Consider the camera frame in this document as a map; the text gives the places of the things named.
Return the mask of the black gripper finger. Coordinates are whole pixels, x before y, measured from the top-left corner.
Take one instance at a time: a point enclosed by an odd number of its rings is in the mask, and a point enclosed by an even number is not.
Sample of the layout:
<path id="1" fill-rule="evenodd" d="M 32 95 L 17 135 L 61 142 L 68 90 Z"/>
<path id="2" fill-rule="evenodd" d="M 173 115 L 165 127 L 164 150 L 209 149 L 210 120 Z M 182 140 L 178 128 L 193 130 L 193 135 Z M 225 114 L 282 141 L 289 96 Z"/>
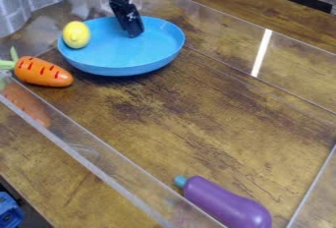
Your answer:
<path id="1" fill-rule="evenodd" d="M 126 2 L 109 2 L 112 11 L 117 17 L 122 29 L 126 28 Z"/>
<path id="2" fill-rule="evenodd" d="M 137 37 L 144 32 L 144 25 L 140 17 L 140 13 L 133 4 L 128 4 L 122 7 L 122 27 L 129 37 Z"/>

